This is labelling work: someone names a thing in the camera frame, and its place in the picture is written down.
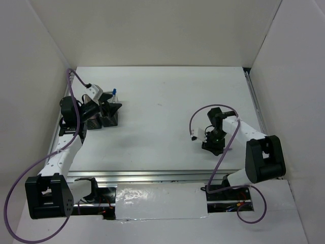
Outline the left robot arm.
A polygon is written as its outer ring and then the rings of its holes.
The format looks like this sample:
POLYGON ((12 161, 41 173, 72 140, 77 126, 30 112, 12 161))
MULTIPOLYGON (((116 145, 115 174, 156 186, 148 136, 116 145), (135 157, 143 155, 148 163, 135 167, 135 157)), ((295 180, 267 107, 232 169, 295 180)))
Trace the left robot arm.
POLYGON ((118 102, 116 90, 103 93, 98 102, 84 94, 82 101, 72 97, 61 99, 59 141, 44 168, 25 182, 28 210, 32 219, 69 217, 74 205, 82 199, 94 203, 100 190, 94 177, 81 177, 67 183, 67 175, 86 138, 87 130, 117 125, 118 102))

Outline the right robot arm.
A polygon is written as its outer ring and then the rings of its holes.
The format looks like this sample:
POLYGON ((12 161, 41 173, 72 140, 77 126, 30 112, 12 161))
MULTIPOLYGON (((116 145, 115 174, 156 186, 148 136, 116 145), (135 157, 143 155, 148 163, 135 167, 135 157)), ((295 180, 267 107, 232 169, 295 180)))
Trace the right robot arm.
POLYGON ((217 167, 234 140, 245 147, 244 168, 223 177, 221 192, 226 199, 234 199, 240 187, 285 176, 286 165, 279 137, 255 130, 234 111, 222 112, 217 107, 207 116, 213 130, 207 133, 202 149, 221 156, 217 167))

